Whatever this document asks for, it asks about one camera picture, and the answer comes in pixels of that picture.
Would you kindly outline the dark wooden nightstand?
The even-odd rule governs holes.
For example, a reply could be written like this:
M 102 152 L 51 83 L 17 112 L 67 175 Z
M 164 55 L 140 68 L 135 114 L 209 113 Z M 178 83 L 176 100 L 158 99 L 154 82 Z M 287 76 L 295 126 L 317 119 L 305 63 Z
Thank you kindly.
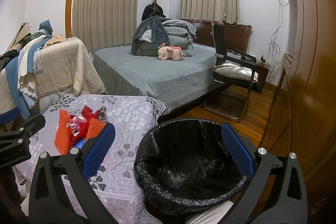
M 256 61 L 257 82 L 253 81 L 252 85 L 253 92 L 256 92 L 258 94 L 262 93 L 266 79 L 268 77 L 269 70 L 270 65 L 268 63 L 262 61 Z

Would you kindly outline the red sock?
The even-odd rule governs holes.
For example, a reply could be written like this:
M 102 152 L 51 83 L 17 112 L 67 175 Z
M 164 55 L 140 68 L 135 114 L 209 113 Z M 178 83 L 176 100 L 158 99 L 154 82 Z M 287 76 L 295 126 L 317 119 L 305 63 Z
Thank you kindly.
M 78 141 L 80 141 L 81 139 L 85 139 L 87 137 L 87 132 L 88 132 L 90 120 L 92 118 L 97 119 L 99 114 L 100 114 L 100 110 L 96 110 L 95 112 L 93 112 L 93 110 L 90 109 L 88 106 L 84 106 L 84 108 L 81 112 L 81 115 L 82 115 L 82 117 L 84 117 L 86 119 L 86 121 L 79 126 L 79 133 L 76 134 L 71 139 L 71 141 L 70 141 L 70 146 L 71 147 L 74 147 L 75 144 Z

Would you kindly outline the black lined trash bin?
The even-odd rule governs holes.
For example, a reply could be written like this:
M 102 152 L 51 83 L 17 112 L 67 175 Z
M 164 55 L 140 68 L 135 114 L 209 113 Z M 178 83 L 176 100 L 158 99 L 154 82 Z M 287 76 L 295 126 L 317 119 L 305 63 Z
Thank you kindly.
M 228 201 L 248 179 L 222 139 L 222 127 L 197 118 L 159 124 L 142 138 L 135 179 L 148 212 L 158 218 L 193 214 Z

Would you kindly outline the orange mesh net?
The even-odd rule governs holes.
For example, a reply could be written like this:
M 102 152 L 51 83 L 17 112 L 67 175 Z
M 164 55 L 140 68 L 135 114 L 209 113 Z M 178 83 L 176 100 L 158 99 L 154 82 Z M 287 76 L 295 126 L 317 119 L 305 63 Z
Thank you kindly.
M 70 151 L 70 149 L 72 148 L 70 146 L 70 141 L 76 134 L 78 134 L 78 132 L 74 133 L 71 131 L 70 128 L 67 128 L 67 123 L 70 121 L 71 118 L 75 116 L 76 115 L 69 114 L 69 112 L 66 110 L 60 110 L 59 112 L 59 124 L 56 130 L 54 145 L 62 155 L 65 155 Z M 96 137 L 104 127 L 104 122 L 101 122 L 98 118 L 92 118 L 90 120 L 85 141 Z

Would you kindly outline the beige quilt on rack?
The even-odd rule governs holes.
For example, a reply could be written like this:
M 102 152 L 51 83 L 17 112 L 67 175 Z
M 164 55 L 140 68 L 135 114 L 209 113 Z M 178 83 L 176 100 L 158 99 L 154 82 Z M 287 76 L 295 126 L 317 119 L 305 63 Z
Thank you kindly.
M 105 87 L 84 43 L 78 38 L 41 51 L 43 69 L 35 76 L 37 99 L 71 88 L 74 95 L 103 94 Z

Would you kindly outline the silver chair cushion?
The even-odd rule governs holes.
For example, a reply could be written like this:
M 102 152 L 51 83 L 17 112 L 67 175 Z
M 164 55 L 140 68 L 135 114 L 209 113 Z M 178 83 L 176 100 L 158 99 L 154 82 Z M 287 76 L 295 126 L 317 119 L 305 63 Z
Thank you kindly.
M 220 79 L 220 76 L 232 79 L 239 79 L 243 81 L 250 81 L 252 77 L 252 69 L 243 67 L 238 63 L 225 61 L 221 65 L 214 66 L 213 78 L 217 80 Z M 256 72 L 253 75 L 253 81 L 257 82 Z

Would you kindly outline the black cantilever chair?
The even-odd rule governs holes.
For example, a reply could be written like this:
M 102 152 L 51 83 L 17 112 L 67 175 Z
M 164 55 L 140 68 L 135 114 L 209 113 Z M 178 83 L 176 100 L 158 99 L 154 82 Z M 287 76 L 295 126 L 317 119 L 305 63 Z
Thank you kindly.
M 222 89 L 208 98 L 202 104 L 202 108 L 237 122 L 245 115 L 251 93 L 257 92 L 260 87 L 257 59 L 240 50 L 227 49 L 224 41 L 224 27 L 212 22 L 211 28 L 216 57 L 212 78 L 222 85 Z M 241 97 L 227 92 L 226 90 L 231 86 L 245 88 L 246 96 Z

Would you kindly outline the folded grey blanket stack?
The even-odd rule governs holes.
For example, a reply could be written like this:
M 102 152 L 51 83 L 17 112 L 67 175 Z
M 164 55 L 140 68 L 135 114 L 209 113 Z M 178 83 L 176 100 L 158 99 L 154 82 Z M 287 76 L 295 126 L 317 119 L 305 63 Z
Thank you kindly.
M 182 50 L 187 57 L 193 55 L 196 27 L 184 20 L 161 16 L 148 18 L 140 23 L 132 36 L 131 54 L 157 56 L 161 46 Z

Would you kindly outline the wooden wardrobe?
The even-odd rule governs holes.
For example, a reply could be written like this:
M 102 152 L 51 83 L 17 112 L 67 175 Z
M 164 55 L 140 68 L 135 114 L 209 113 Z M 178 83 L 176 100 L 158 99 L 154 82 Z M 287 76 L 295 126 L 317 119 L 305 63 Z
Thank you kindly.
M 291 57 L 273 97 L 260 145 L 297 155 L 312 209 L 335 189 L 335 0 L 296 0 Z

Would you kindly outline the grey sock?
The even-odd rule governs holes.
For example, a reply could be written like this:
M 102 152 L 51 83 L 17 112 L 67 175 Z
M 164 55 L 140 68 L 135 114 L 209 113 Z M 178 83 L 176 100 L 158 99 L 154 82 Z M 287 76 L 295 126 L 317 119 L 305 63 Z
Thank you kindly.
M 108 115 L 107 115 L 107 111 L 106 111 L 106 107 L 105 106 L 101 106 L 100 107 L 100 112 L 98 115 L 98 119 L 101 122 L 107 123 L 108 122 Z

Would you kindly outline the grey bed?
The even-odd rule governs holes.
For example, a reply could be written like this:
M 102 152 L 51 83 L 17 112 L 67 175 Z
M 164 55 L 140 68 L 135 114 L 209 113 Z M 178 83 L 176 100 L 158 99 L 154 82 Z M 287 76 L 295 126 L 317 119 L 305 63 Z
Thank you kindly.
M 132 55 L 130 46 L 104 48 L 93 64 L 109 95 L 148 96 L 166 105 L 166 113 L 213 91 L 214 48 L 194 44 L 193 55 L 182 61 L 160 61 Z

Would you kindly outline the left beige curtain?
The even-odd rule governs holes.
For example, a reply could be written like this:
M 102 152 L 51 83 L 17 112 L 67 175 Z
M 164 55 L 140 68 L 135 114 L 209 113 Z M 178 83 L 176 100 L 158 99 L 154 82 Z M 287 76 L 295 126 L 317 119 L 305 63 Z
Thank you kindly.
M 132 42 L 137 27 L 137 0 L 73 0 L 72 35 L 88 51 Z

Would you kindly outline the wooden coat stand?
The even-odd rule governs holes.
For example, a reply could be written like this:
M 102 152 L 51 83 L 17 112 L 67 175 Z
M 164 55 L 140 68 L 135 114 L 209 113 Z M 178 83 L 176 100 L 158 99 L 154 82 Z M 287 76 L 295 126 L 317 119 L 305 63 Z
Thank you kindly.
M 142 13 L 141 20 L 144 21 L 152 16 L 161 16 L 166 17 L 163 13 L 163 8 L 157 3 L 158 0 L 153 0 L 150 4 L 148 4 Z

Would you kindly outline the blue plastic bag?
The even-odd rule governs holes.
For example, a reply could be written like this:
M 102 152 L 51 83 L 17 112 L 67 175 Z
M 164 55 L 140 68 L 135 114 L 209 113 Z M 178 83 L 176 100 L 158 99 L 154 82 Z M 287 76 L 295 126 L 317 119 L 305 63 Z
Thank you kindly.
M 85 139 L 80 139 L 76 144 L 75 147 L 81 149 L 83 145 L 85 144 Z

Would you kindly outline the dark wooden headboard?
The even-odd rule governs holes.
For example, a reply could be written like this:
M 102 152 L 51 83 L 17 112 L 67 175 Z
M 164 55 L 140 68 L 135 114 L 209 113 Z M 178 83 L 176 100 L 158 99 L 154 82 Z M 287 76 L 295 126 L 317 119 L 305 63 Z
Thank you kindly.
M 188 20 L 187 22 L 193 24 L 197 29 L 197 38 L 195 42 L 204 46 L 214 48 L 214 42 L 211 35 L 211 22 L 205 20 Z M 229 50 L 240 50 L 248 52 L 249 39 L 251 36 L 252 26 L 244 24 L 228 24 L 224 22 L 218 23 L 224 27 L 224 41 Z

